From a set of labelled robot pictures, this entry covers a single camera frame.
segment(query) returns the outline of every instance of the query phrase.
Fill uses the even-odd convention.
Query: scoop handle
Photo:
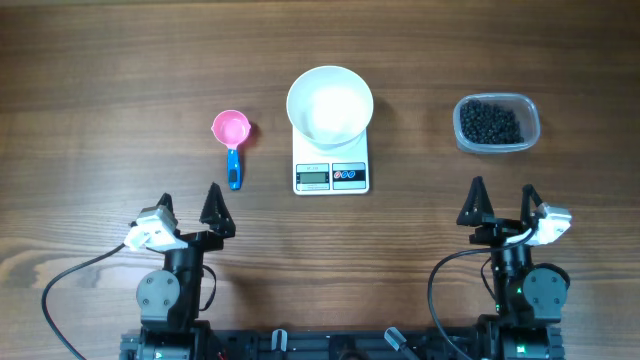
[[[237,149],[229,149],[227,152],[227,175],[231,190],[240,190],[242,187],[242,169],[240,168],[240,156]]]

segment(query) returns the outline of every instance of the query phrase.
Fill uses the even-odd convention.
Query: black pellet
[[[524,142],[520,123],[511,109],[471,100],[460,108],[462,134],[476,144],[516,144]]]

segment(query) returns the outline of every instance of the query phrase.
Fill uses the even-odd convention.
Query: white scale
[[[369,191],[367,131],[330,150],[318,149],[293,129],[293,191],[298,195]]]

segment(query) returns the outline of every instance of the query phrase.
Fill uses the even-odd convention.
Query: wooden table
[[[0,357],[69,359],[40,311],[62,270],[121,243],[163,192],[183,231],[209,184],[238,227],[206,264],[215,329],[431,326],[435,263],[469,248],[455,225],[476,175],[498,216],[521,187],[563,204],[573,227],[535,249],[572,276],[562,331],[569,359],[640,351],[640,6],[633,1],[339,1],[40,7],[0,10]],[[305,70],[353,69],[375,95],[365,196],[291,190],[285,97]],[[463,96],[519,92],[541,112],[531,150],[456,147]],[[254,123],[243,189],[226,186],[226,149],[209,127],[224,109]],[[494,306],[483,256],[439,274],[446,325]],[[161,257],[124,250],[50,294],[62,331],[112,359],[139,326],[138,281]],[[203,283],[203,297],[212,287]]]

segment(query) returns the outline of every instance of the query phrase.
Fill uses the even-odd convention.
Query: cable
[[[216,288],[218,287],[218,279],[216,279],[216,273],[213,271],[212,268],[208,267],[207,265],[202,265],[202,268],[207,270],[209,274],[213,276],[213,290],[211,291],[211,295],[209,295],[209,300],[207,300],[207,302],[204,304],[204,308],[200,309],[200,311],[207,311],[209,309],[209,306],[211,306],[213,299],[216,297]]]
[[[482,264],[482,267],[480,268],[480,276],[482,277],[482,282],[484,283],[484,287],[487,288],[487,291],[489,292],[489,295],[491,295],[491,298],[495,302],[495,301],[498,301],[498,300],[496,300],[496,295],[493,293],[493,290],[491,290],[491,287],[489,286],[489,283],[487,282],[487,278],[484,276],[484,267],[487,266],[489,261],[491,261],[491,256],[489,256],[487,261],[485,261],[484,264]]]
[[[463,251],[457,252],[455,254],[451,254],[451,255],[447,256],[446,258],[440,260],[440,262],[438,262],[436,264],[436,266],[433,268],[433,270],[431,271],[431,275],[429,275],[429,282],[427,284],[427,302],[429,304],[429,312],[431,313],[431,317],[433,317],[433,322],[436,324],[436,327],[438,328],[438,331],[440,332],[440,335],[442,335],[442,337],[449,343],[449,345],[451,345],[451,347],[453,349],[455,349],[458,353],[460,353],[465,359],[473,360],[469,355],[467,355],[464,351],[462,351],[456,344],[454,344],[453,341],[451,341],[451,339],[449,338],[447,333],[444,331],[444,327],[440,323],[440,320],[438,319],[438,316],[436,315],[436,309],[433,306],[433,279],[435,278],[436,273],[447,262],[449,262],[449,261],[451,261],[453,259],[462,257],[462,256],[494,253],[494,252],[498,252],[498,251],[504,251],[504,250],[513,249],[515,247],[523,245],[527,241],[531,240],[531,238],[536,233],[536,231],[538,231],[537,218],[534,219],[534,221],[533,221],[533,224],[532,224],[532,227],[531,227],[531,232],[529,232],[529,234],[527,236],[525,236],[524,239],[522,239],[522,240],[520,240],[518,242],[512,243],[512,244],[506,245],[506,246],[499,247],[499,248],[463,250]]]
[[[64,346],[67,347],[67,349],[69,349],[69,351],[71,351],[71,353],[78,359],[80,360],[86,360],[84,356],[80,355],[80,353],[78,352],[78,350],[76,350],[71,343],[69,343],[69,341],[64,337],[64,335],[62,335],[62,333],[60,332],[60,330],[58,329],[58,327],[56,326],[56,324],[53,322],[53,319],[51,319],[51,315],[49,315],[49,310],[47,309],[47,295],[49,294],[49,290],[51,290],[51,288],[53,287],[53,285],[55,283],[57,283],[60,279],[62,279],[63,277],[71,274],[74,271],[80,270],[84,267],[87,267],[91,264],[95,264],[100,260],[104,260],[106,258],[108,258],[109,256],[117,253],[118,251],[122,250],[122,248],[124,248],[125,245],[124,244],[120,244],[118,245],[115,249],[109,251],[106,254],[100,255],[95,259],[89,260],[87,262],[83,262],[80,265],[76,265],[68,270],[65,270],[63,272],[61,272],[60,274],[58,274],[56,277],[54,277],[48,284],[47,286],[44,288],[44,291],[42,292],[42,313],[44,314],[44,318],[45,320],[47,320],[47,323],[49,324],[49,326],[51,326],[51,330],[53,330],[53,332],[56,334],[56,336],[58,337],[58,339],[60,339],[60,341],[64,344]]]

